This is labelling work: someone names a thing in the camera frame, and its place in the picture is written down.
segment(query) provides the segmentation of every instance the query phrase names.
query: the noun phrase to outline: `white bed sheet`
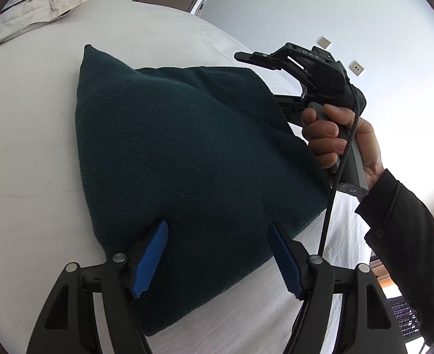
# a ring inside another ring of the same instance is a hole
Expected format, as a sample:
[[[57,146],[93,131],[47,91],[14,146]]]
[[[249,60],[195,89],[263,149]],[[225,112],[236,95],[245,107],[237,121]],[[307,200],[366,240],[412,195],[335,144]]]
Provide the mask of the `white bed sheet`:
[[[104,261],[81,187],[74,126],[78,72],[89,43],[133,68],[241,66],[233,54],[248,51],[191,14],[115,1],[88,1],[0,45],[0,341],[10,354],[25,353],[65,264]],[[296,93],[277,73],[253,69],[273,93]],[[354,214],[356,205],[349,196],[336,200],[325,253],[333,264],[352,268],[369,260],[367,226]],[[321,220],[298,236],[310,253]],[[325,353],[334,343],[339,306],[337,298]],[[155,354],[282,353],[299,307],[270,260],[149,342]]]

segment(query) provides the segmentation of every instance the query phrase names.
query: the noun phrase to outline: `power outlet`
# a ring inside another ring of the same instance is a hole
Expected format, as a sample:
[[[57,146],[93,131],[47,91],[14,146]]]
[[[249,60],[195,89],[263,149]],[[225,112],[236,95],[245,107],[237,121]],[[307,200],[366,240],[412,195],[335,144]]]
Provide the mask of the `power outlet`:
[[[327,40],[325,37],[320,37],[320,40],[317,42],[323,49],[327,49],[332,42]]]
[[[360,74],[362,74],[364,68],[359,63],[357,63],[356,61],[353,61],[350,64],[350,70],[353,73],[355,73],[355,75],[359,76]]]

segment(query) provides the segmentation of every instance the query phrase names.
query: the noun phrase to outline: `black jacket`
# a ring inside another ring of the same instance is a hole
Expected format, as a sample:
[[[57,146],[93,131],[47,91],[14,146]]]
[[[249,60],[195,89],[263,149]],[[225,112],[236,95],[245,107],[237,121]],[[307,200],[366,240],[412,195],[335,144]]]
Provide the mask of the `black jacket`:
[[[415,311],[434,354],[434,220],[426,206],[386,170],[356,212],[365,240]]]

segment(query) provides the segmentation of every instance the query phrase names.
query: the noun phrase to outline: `folded bedding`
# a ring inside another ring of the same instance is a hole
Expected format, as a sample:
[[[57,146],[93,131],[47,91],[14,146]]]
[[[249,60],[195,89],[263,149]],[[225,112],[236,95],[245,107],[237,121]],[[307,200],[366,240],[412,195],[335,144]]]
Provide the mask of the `folded bedding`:
[[[236,67],[133,70],[86,46],[76,136],[94,232],[108,257],[155,219],[169,241],[133,305],[147,335],[173,324],[271,257],[267,227],[291,237],[329,186],[265,83]]]
[[[87,0],[9,0],[0,13],[0,44],[63,17]]]

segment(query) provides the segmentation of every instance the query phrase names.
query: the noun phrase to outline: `metal screw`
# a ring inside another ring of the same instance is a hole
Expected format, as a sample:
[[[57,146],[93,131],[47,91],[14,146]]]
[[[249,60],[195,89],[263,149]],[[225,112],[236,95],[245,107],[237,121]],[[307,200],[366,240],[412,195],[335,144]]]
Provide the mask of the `metal screw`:
[[[369,271],[371,270],[369,266],[367,266],[367,264],[362,263],[358,266],[359,271],[361,271],[362,273],[369,273]]]
[[[126,259],[127,259],[127,256],[123,253],[114,254],[114,256],[112,257],[112,260],[114,262],[123,262]]]
[[[309,259],[314,265],[320,265],[324,261],[319,255],[311,255]]]
[[[78,266],[74,262],[68,263],[65,267],[65,269],[68,273],[72,273],[72,272],[76,271],[77,268],[78,268]]]

